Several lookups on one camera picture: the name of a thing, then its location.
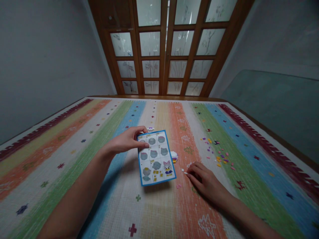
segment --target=left hand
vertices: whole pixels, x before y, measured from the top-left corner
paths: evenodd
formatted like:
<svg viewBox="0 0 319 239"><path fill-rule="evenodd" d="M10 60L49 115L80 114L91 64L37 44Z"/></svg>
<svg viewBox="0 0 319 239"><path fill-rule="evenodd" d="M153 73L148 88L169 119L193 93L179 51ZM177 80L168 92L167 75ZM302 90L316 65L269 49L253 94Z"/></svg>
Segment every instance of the left hand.
<svg viewBox="0 0 319 239"><path fill-rule="evenodd" d="M101 153L118 154L126 152L132 148L149 148L150 145L145 142L138 142L136 137L143 133L147 133L145 126L130 127L119 136L113 138L106 143L101 149Z"/></svg>

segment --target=right hand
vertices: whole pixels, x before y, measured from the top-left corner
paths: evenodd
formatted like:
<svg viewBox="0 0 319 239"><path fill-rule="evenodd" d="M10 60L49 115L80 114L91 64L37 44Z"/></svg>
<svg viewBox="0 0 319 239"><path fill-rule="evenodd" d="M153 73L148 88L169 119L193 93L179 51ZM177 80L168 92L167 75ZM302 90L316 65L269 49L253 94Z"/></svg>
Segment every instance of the right hand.
<svg viewBox="0 0 319 239"><path fill-rule="evenodd" d="M213 172L201 163L195 162L191 164L187 173L187 177L189 177L194 186L217 206L222 207L232 197Z"/></svg>

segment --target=wooden door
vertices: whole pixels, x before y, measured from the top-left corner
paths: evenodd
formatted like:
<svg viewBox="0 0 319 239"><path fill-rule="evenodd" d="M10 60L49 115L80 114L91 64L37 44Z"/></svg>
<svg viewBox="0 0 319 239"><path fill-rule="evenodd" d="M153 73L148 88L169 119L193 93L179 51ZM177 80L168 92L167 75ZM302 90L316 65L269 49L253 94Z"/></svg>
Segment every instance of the wooden door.
<svg viewBox="0 0 319 239"><path fill-rule="evenodd" d="M253 0L170 0L164 95L208 97Z"/></svg>
<svg viewBox="0 0 319 239"><path fill-rule="evenodd" d="M167 0L89 0L119 95L162 95Z"/></svg>
<svg viewBox="0 0 319 239"><path fill-rule="evenodd" d="M89 0L117 93L208 97L253 1Z"/></svg>

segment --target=glass panel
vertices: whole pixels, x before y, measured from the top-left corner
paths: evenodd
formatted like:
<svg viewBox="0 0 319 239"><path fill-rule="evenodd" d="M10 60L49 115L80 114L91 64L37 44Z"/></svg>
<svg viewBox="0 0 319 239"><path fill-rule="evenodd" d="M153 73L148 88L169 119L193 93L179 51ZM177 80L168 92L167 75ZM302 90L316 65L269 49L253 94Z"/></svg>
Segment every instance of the glass panel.
<svg viewBox="0 0 319 239"><path fill-rule="evenodd" d="M215 55L225 29L204 29L196 55Z"/></svg>
<svg viewBox="0 0 319 239"><path fill-rule="evenodd" d="M199 96L202 91L203 82L189 82L186 89L186 96Z"/></svg>
<svg viewBox="0 0 319 239"><path fill-rule="evenodd" d="M136 0L139 26L160 25L160 0Z"/></svg>
<svg viewBox="0 0 319 239"><path fill-rule="evenodd" d="M160 61L148 60L142 61L144 78L159 78L160 76Z"/></svg>
<svg viewBox="0 0 319 239"><path fill-rule="evenodd" d="M206 22L229 21L237 0L211 1L209 5Z"/></svg>
<svg viewBox="0 0 319 239"><path fill-rule="evenodd" d="M130 33L111 33L111 39L116 56L133 56Z"/></svg>
<svg viewBox="0 0 319 239"><path fill-rule="evenodd" d="M122 78L136 78L134 61L117 61Z"/></svg>
<svg viewBox="0 0 319 239"><path fill-rule="evenodd" d="M140 33L142 56L160 55L160 32Z"/></svg>
<svg viewBox="0 0 319 239"><path fill-rule="evenodd" d="M145 94L158 94L159 81L144 81Z"/></svg>
<svg viewBox="0 0 319 239"><path fill-rule="evenodd" d="M184 78L187 61L170 61L169 78Z"/></svg>
<svg viewBox="0 0 319 239"><path fill-rule="evenodd" d="M199 5L199 0L178 0L176 6L175 25L195 24Z"/></svg>
<svg viewBox="0 0 319 239"><path fill-rule="evenodd" d="M190 78L206 79L213 60L195 60Z"/></svg>
<svg viewBox="0 0 319 239"><path fill-rule="evenodd" d="M137 89L137 82L136 81L122 81L124 92L126 94L138 94L139 90Z"/></svg>
<svg viewBox="0 0 319 239"><path fill-rule="evenodd" d="M171 55L188 55L194 31L174 32Z"/></svg>
<svg viewBox="0 0 319 239"><path fill-rule="evenodd" d="M182 89L182 81L169 81L167 85L167 94L169 95L179 95Z"/></svg>

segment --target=orange stripe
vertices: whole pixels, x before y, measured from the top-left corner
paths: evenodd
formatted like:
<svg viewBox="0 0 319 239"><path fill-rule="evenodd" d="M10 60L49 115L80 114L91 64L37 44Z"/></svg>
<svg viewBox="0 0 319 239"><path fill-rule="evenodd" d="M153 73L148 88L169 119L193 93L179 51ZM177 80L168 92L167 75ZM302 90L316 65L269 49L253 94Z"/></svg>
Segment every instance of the orange stripe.
<svg viewBox="0 0 319 239"><path fill-rule="evenodd" d="M78 120L69 125L59 134L57 134L51 141L44 144L42 147L32 153L23 163L19 164L12 170L10 170L0 180L1 184L9 184L10 188L0 192L0 200L3 200L10 192L20 185L33 171L36 170L45 160L51 157L51 155L69 138L71 138L76 132L78 132L86 122L94 117L102 108L104 108L111 100L99 101L89 111L82 115Z"/></svg>
<svg viewBox="0 0 319 239"><path fill-rule="evenodd" d="M181 171L181 169L186 171L187 165L191 162L200 162L201 157L196 148L194 136L190 130L182 104L174 102L168 104L172 137L169 146L171 151L178 154L178 161L174 164L177 176L176 184L182 185L181 188L174 190L177 194L175 198L177 199L178 211L175 212L175 220L178 223L175 226L178 227L178 237L206 238L209 231L205 231L199 226L199 220L203 219L204 216L206 223L203 221L201 225L207 226L214 233L215 238L227 239L221 215L196 193L188 177ZM211 226L207 215L210 222L216 225L216 228Z"/></svg>

